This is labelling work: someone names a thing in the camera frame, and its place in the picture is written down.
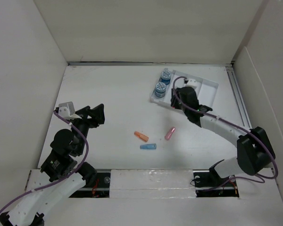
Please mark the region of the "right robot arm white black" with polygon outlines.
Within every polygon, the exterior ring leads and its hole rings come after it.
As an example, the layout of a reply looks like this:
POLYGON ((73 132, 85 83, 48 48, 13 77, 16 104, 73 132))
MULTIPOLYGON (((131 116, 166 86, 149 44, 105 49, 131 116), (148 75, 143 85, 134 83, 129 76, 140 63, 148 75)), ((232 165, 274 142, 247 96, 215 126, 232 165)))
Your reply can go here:
POLYGON ((237 149, 235 157, 216 162, 204 177, 194 178, 196 187, 212 190, 234 179, 243 179, 243 173, 248 175, 246 180, 255 183, 277 177, 278 172, 274 176, 259 173, 270 163, 276 165, 275 153, 263 128, 245 128, 214 115, 212 108, 199 104, 192 87, 172 88, 171 107, 181 110, 189 122, 214 132, 237 149))

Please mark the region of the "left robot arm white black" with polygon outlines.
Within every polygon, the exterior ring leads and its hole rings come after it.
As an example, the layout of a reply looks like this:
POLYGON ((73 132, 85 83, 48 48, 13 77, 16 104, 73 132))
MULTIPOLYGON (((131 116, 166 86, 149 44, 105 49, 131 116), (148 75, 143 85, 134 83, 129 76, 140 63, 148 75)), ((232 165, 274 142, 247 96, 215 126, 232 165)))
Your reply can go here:
POLYGON ((72 102, 59 104, 54 115, 69 129, 59 130, 50 144, 51 152, 41 165, 30 190, 10 201, 18 204, 0 210, 3 226, 42 226, 52 210, 84 186, 95 183, 97 171, 86 162, 89 129, 104 124, 104 104, 75 110, 72 102))

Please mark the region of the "orange eraser cap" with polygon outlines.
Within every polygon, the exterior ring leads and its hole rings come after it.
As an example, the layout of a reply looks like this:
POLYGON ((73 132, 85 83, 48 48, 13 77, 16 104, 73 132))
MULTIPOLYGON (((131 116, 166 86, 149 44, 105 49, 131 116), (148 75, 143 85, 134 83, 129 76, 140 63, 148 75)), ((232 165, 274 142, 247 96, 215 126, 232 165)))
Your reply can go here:
POLYGON ((139 139, 141 139, 144 142, 148 142, 148 140, 149 140, 148 136, 146 136, 146 135, 144 135, 144 134, 142 134, 142 133, 140 133, 138 131, 135 131, 134 135, 137 136, 139 139))

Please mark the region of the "pink eraser cap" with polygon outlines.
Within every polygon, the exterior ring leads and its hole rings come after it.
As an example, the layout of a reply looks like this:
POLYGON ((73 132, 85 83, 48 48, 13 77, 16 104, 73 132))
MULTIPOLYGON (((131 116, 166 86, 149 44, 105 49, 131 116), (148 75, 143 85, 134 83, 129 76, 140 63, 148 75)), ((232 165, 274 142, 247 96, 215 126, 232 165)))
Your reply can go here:
POLYGON ((170 140, 174 132, 175 132, 175 127, 170 128, 169 131, 164 136, 165 140, 170 140))

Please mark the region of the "blue round jar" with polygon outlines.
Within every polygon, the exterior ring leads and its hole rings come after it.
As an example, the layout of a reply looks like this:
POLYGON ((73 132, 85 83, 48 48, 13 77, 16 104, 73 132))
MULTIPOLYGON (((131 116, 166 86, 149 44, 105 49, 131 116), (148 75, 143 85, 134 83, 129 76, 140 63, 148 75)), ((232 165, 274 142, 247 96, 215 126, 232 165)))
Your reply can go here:
POLYGON ((167 85, 163 82, 158 82, 154 89, 154 94, 158 98, 162 98, 166 94, 167 85))
POLYGON ((171 81, 171 78, 172 78, 172 72, 168 69, 168 68, 165 68, 162 72, 161 72, 161 75, 160 75, 160 82, 166 84, 166 85, 169 85, 170 84, 170 81, 171 81))

